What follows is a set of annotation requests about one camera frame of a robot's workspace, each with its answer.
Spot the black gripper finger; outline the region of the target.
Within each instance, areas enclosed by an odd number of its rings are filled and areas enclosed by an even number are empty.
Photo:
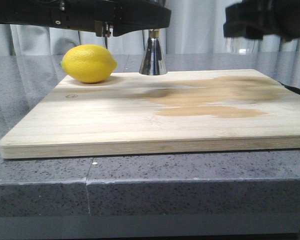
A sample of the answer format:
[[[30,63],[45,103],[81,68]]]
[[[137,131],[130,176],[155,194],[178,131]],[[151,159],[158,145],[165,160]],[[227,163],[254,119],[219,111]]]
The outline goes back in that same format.
[[[223,36],[262,40],[265,34],[261,24],[263,7],[262,0],[243,0],[226,7]]]
[[[171,10],[146,0],[118,0],[115,5],[113,36],[169,27]]]
[[[290,42],[300,38],[300,0],[265,0],[263,34],[277,35]]]

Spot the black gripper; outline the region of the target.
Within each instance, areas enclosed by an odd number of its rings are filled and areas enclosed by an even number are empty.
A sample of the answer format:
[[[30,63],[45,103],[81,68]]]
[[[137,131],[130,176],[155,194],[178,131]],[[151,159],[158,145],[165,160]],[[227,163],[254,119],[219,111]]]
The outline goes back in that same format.
[[[115,2],[109,0],[0,0],[0,24],[95,32],[111,24]]]

